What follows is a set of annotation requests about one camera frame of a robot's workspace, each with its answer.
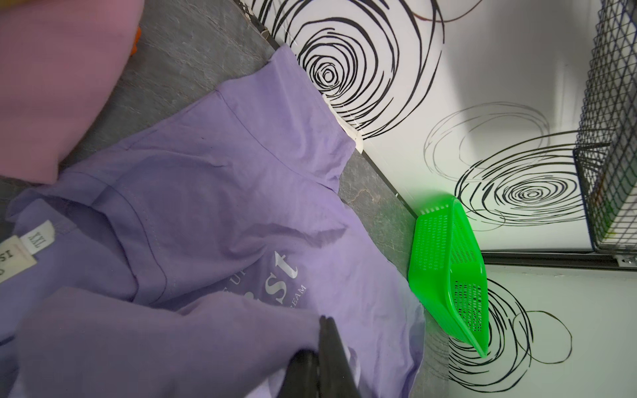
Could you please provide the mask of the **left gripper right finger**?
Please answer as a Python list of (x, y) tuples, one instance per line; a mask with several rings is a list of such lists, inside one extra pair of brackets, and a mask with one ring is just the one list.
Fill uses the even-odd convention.
[(360, 398), (334, 319), (322, 316), (319, 323), (319, 396), (323, 398)]

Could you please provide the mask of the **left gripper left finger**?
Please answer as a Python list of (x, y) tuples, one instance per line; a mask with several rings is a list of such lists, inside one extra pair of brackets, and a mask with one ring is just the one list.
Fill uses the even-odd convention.
[(319, 357), (300, 350), (290, 360), (278, 398), (316, 398), (319, 396)]

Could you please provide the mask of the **green plastic basket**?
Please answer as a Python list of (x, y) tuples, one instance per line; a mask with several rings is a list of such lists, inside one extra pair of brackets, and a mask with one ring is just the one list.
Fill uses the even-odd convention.
[(487, 356), (487, 272), (469, 218), (451, 195), (437, 197), (416, 219), (407, 280), (436, 323)]

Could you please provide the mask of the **purple t-shirt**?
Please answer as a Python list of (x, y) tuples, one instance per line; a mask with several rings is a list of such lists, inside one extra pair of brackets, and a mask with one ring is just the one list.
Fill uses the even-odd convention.
[(332, 318), (360, 394), (407, 397), (426, 321), (338, 195), (355, 150), (283, 46), (8, 207), (4, 397), (274, 397)]

